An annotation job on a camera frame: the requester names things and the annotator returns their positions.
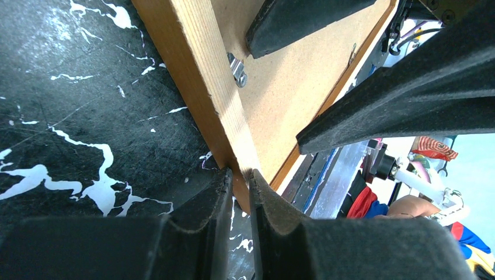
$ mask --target metal bracket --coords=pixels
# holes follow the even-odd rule
[[[244,73],[244,64],[242,61],[238,60],[231,54],[227,53],[227,58],[229,59],[229,63],[231,65],[231,70],[233,74],[233,78],[238,87],[243,88],[246,86],[246,82],[248,81],[248,76]]]

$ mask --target wood grain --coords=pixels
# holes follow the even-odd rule
[[[325,99],[325,101],[323,102],[323,104],[321,105],[318,112],[314,115],[313,118],[316,118],[317,116],[322,114],[338,99],[344,96],[347,89],[353,82],[353,79],[357,76],[364,62],[369,57],[372,49],[375,47],[382,34],[385,32],[385,29],[387,28],[395,12],[397,11],[398,4],[399,4],[398,0],[390,0],[389,6],[385,10],[385,13],[382,15],[378,23],[376,23],[373,30],[370,32],[366,40],[363,42],[363,44],[357,51],[353,63],[351,63],[351,65],[349,65],[349,67],[342,73],[338,82],[334,85],[333,89],[328,94],[328,97]],[[297,145],[295,145],[270,183],[271,187],[275,191],[277,191],[278,188],[282,185],[284,179],[286,178],[290,170],[293,168],[298,168],[298,166],[294,166],[294,164],[296,162],[302,162],[300,157],[304,157],[304,155],[299,154],[299,148]]]
[[[133,0],[233,193],[249,213],[246,176],[260,169],[210,0]]]

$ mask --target wooden board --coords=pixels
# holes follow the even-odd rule
[[[226,50],[244,60],[248,80],[246,87],[239,90],[242,107],[263,175],[277,189],[297,160],[296,134],[335,101],[336,96],[330,98],[329,93],[337,89],[335,85],[347,68],[354,43],[364,51],[374,46],[371,42],[365,44],[365,40],[375,26],[386,28],[396,0],[377,0],[259,59],[248,56],[245,34],[263,0],[211,2]],[[350,69],[359,70],[358,63],[357,57]]]
[[[347,73],[360,68],[373,32],[393,15],[392,2],[377,0],[254,60],[244,36],[263,0],[133,0],[215,160],[233,169],[234,194],[248,213],[250,170],[261,169],[272,182],[285,178],[298,158],[296,134],[335,101]],[[346,70],[354,43],[362,47]],[[227,51],[245,60],[248,82],[241,90]]]
[[[259,161],[210,0],[133,4],[219,167],[233,170],[233,192],[249,211],[245,177]]]
[[[378,20],[376,25],[373,27],[368,37],[365,39],[361,47],[356,53],[356,57],[354,62],[344,70],[342,76],[339,77],[339,80],[333,87],[333,89],[328,94],[327,98],[321,105],[318,112],[314,115],[313,118],[322,114],[325,110],[327,110],[333,103],[335,103],[338,99],[342,98],[346,93],[347,89],[353,82],[354,78],[357,76],[359,70],[362,68],[364,62],[369,57],[369,54],[372,51],[372,48],[378,43],[378,40],[384,33],[388,24],[392,20],[397,11],[399,1],[398,0],[390,0],[389,5],[381,18]],[[294,174],[297,168],[299,168],[300,163],[303,161],[305,156],[299,154],[299,147],[297,145],[294,146],[289,156],[285,159],[285,162],[279,168],[277,174],[271,181],[271,187],[277,191],[277,193],[282,193],[284,189],[287,187],[289,182],[288,176],[291,177],[291,174]]]

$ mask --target black wire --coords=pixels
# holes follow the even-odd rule
[[[399,7],[397,8],[397,12],[393,16],[389,26],[387,27],[388,33],[384,41],[384,43],[386,42],[387,45],[384,45],[384,49],[386,49],[386,47],[388,46],[389,39],[393,39],[392,45],[396,44],[400,39],[400,25],[402,24],[403,20],[401,20],[400,22],[396,22],[396,21],[397,18],[399,18],[399,16],[402,16],[404,14],[404,8],[406,7],[406,2],[407,0],[399,0]]]
[[[432,33],[432,32],[438,32],[440,30],[442,30],[442,28],[432,28],[432,29],[427,29],[427,30],[423,30],[423,31],[420,31],[418,33],[412,34],[411,36],[409,36],[408,38],[405,38],[402,42],[400,42],[397,45],[397,51],[395,51],[392,48],[393,46],[391,45],[390,46],[390,53],[392,55],[399,55],[400,54],[400,48],[402,48],[402,46],[404,46],[406,43],[411,42],[412,40],[414,40],[415,38],[418,38],[421,35],[424,35],[424,34],[427,34],[427,33]]]

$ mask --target red fabric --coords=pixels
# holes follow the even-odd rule
[[[446,144],[431,139],[427,136],[421,136],[417,144],[417,149],[412,150],[413,153],[426,156],[430,159],[443,159],[447,162],[457,158],[459,153],[454,152]]]
[[[349,209],[347,217],[355,219],[363,218],[368,212],[371,204],[376,200],[378,200],[377,195],[366,186],[355,199],[353,206]]]
[[[454,224],[452,224],[452,229],[450,232],[454,236],[455,240],[459,241],[461,239],[463,231],[464,231],[464,226],[461,223],[455,222]]]

